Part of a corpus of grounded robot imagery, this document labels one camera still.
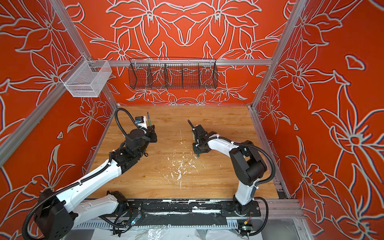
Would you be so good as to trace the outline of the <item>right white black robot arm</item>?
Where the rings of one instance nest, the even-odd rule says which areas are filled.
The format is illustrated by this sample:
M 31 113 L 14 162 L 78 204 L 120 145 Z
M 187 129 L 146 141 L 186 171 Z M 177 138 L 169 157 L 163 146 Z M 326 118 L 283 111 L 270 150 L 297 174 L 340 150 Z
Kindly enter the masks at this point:
M 201 125 L 194 126 L 191 121 L 188 123 L 192 127 L 195 140 L 193 150 L 197 156 L 213 150 L 231 159 L 239 180 L 233 197 L 233 209 L 237 215 L 245 216 L 250 212 L 258 182 L 268 170 L 258 148 L 251 141 L 237 143 L 216 132 L 208 133 Z

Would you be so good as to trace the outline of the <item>dark green pen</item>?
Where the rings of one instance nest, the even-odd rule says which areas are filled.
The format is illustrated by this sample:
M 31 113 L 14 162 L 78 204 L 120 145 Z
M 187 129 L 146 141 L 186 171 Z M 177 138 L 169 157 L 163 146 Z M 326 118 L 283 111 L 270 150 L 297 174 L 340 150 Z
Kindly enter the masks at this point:
M 149 112 L 147 112 L 147 122 L 148 122 L 148 127 L 152 126 Z

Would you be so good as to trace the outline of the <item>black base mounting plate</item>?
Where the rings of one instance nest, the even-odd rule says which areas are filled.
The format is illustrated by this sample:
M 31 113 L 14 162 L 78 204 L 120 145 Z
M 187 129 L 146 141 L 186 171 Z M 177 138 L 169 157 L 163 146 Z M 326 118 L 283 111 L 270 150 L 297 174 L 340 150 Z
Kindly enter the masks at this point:
M 182 214 L 211 214 L 221 217 L 260 217 L 261 211 L 257 202 L 250 202 L 244 207 L 234 203 L 232 199 L 132 199 L 106 217 L 116 217 L 119 214 L 129 216 L 144 215 L 182 215 Z

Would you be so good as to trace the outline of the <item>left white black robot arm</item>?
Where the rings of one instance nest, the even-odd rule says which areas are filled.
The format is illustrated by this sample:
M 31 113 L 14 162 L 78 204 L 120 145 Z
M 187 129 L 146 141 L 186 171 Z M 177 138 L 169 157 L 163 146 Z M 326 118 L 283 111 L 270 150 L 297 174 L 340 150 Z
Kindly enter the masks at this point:
M 44 240 L 60 240 L 69 231 L 88 220 L 128 210 L 127 199 L 118 192 L 108 192 L 103 198 L 85 202 L 85 199 L 129 169 L 146 156 L 150 143 L 157 142 L 155 126 L 139 128 L 125 134 L 126 140 L 109 153 L 109 158 L 92 172 L 59 190 L 47 189 L 41 193 L 36 206 L 28 213 L 22 228 L 25 240 L 30 221 L 37 224 Z

